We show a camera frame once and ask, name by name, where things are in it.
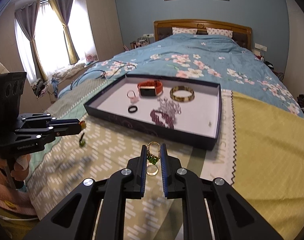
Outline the left hand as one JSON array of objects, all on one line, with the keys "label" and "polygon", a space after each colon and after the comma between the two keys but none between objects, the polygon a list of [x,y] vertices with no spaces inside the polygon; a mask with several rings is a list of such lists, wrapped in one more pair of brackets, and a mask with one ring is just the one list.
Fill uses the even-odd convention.
[{"label": "left hand", "polygon": [[[31,160],[30,154],[23,155],[18,158],[19,162],[15,162],[13,170],[11,171],[11,176],[16,181],[24,181],[29,174],[29,163]],[[7,167],[7,161],[0,157],[0,169],[5,170]]]}]

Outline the pink sweater left forearm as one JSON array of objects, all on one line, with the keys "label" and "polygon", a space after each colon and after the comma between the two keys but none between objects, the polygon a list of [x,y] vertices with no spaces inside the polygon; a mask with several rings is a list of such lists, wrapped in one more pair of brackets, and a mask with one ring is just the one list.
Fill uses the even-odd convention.
[{"label": "pink sweater left forearm", "polygon": [[18,214],[36,216],[28,193],[10,187],[7,176],[3,174],[6,166],[6,160],[0,159],[0,207]]}]

